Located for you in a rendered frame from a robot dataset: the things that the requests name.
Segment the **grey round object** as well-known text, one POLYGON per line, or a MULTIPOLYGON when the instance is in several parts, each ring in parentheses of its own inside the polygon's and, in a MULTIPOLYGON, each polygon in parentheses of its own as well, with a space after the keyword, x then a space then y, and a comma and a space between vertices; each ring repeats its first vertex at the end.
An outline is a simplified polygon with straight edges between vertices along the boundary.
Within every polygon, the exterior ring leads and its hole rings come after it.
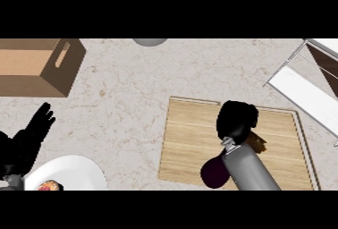
POLYGON ((135 38, 132 40, 143 47, 155 47, 160 45, 166 39, 165 38, 135 38))

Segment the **brown wooden crate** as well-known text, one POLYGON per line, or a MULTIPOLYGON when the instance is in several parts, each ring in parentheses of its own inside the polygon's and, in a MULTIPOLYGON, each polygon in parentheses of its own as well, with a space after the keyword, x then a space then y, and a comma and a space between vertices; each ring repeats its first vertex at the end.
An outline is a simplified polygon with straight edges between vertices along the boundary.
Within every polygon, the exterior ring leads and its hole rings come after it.
POLYGON ((0 97, 65 98, 84 54, 76 38, 0 38, 0 97))

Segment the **wooden tray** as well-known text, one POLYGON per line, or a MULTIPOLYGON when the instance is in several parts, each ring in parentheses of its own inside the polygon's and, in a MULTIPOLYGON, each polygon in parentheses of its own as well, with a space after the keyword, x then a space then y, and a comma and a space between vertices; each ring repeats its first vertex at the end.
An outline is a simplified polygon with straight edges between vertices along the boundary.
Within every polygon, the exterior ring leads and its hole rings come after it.
MULTIPOLYGON (((191 98, 168 99, 157 178, 200 185, 200 168, 222 150, 217 135, 221 104, 191 98)), ((268 107, 258 109, 253 133, 265 141, 256 154, 274 181, 284 190, 318 189, 318 179, 298 113, 268 107)))

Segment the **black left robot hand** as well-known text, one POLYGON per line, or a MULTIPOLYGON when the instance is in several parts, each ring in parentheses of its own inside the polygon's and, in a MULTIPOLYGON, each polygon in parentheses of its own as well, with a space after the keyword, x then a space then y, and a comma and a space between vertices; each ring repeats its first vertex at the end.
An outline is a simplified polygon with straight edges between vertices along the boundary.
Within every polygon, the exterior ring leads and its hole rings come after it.
POLYGON ((0 131, 0 180, 4 176, 23 176, 32 168, 41 143, 56 121, 50 104, 42 103, 28 126, 8 138, 0 131))

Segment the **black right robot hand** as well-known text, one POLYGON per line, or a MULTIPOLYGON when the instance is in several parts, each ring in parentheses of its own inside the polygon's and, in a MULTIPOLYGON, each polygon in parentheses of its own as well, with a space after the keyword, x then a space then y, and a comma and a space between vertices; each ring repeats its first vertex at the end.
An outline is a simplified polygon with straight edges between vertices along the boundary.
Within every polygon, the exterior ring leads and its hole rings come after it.
POLYGON ((222 140, 230 137, 234 144, 245 142, 250 129, 256 127, 258 111, 253 105, 239 101, 227 101, 218 111, 217 132, 222 140))

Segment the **brown sweet potato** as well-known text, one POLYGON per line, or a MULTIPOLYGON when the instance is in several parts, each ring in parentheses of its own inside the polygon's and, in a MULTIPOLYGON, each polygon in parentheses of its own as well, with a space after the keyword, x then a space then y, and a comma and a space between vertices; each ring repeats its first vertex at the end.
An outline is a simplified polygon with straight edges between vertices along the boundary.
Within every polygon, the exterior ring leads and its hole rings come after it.
POLYGON ((252 150, 259 154, 267 150, 265 141, 258 137, 258 135, 250 131, 245 143, 249 145, 252 150))

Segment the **white plate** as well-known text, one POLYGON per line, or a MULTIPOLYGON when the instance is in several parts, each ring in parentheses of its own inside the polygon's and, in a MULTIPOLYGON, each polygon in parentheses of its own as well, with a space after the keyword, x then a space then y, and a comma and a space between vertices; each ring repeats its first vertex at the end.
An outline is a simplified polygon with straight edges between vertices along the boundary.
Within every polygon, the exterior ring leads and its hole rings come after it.
POLYGON ((106 178, 94 161, 66 155, 44 163, 25 178, 25 190, 36 191, 47 181, 56 181, 65 191, 106 191, 106 178))

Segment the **dark purple eggplant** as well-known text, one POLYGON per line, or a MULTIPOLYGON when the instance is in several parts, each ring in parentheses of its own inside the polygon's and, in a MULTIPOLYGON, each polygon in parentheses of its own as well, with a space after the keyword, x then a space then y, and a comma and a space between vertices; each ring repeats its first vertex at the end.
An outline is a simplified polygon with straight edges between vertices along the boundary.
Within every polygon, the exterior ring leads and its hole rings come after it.
POLYGON ((208 188, 217 189, 230 179, 230 174, 221 161, 221 157, 211 158, 200 168, 200 178, 208 188))

